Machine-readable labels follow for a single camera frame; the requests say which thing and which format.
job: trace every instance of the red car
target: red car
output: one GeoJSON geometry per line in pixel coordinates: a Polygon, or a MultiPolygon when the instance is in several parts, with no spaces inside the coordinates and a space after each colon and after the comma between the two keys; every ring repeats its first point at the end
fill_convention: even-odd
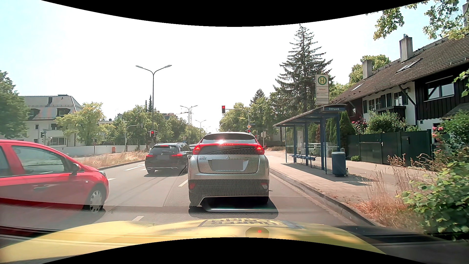
{"type": "MultiPolygon", "coordinates": [[[[38,143],[0,140],[2,207],[99,212],[108,194],[109,182],[103,171],[38,143]]],[[[32,211],[22,217],[32,217],[30,222],[35,223],[46,221],[43,214],[32,211]]]]}

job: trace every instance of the blurred license plate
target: blurred license plate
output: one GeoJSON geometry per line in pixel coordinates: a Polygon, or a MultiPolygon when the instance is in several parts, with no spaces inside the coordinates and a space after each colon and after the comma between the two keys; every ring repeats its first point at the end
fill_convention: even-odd
{"type": "Polygon", "coordinates": [[[212,160],[212,170],[214,171],[242,171],[243,160],[212,160]]]}

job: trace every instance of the sky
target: sky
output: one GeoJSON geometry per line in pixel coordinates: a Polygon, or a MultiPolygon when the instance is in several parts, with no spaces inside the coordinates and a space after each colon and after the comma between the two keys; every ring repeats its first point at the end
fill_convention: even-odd
{"type": "MultiPolygon", "coordinates": [[[[385,39],[373,40],[380,13],[303,23],[314,34],[314,47],[333,59],[331,75],[347,83],[363,55],[399,58],[403,34],[414,50],[433,40],[422,32],[424,12],[403,10],[405,24],[385,39]]],[[[298,24],[266,27],[203,27],[140,21],[94,13],[40,0],[0,0],[0,70],[8,72],[20,95],[73,96],[80,104],[102,102],[107,118],[152,93],[161,113],[193,108],[198,121],[214,132],[221,105],[249,105],[258,89],[268,95],[283,73],[298,24]]],[[[188,118],[187,114],[178,115],[188,118]]]]}

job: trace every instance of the trash can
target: trash can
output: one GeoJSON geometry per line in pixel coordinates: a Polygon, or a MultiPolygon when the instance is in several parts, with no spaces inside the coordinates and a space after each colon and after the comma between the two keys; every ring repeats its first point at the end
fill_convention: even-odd
{"type": "Polygon", "coordinates": [[[345,152],[332,152],[332,174],[343,177],[347,174],[347,166],[345,163],[345,152]]]}

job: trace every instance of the road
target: road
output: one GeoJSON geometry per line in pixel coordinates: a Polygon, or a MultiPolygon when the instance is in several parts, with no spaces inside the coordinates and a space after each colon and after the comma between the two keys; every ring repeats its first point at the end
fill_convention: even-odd
{"type": "MultiPolygon", "coordinates": [[[[28,212],[23,212],[24,217],[14,225],[24,228],[64,230],[108,221],[133,220],[166,224],[226,217],[267,218],[325,225],[353,224],[274,175],[271,175],[268,210],[213,212],[203,208],[189,210],[187,174],[179,176],[157,171],[154,175],[149,175],[143,162],[106,169],[105,172],[109,179],[110,192],[102,213],[79,212],[59,223],[37,225],[34,223],[34,218],[30,217],[33,209],[23,208],[28,212]]],[[[5,206],[2,210],[6,216],[8,213],[5,206]]],[[[63,213],[59,210],[42,210],[49,210],[52,219],[55,214],[63,213]]],[[[7,222],[7,217],[2,217],[0,225],[11,226],[11,223],[7,222]]]]}

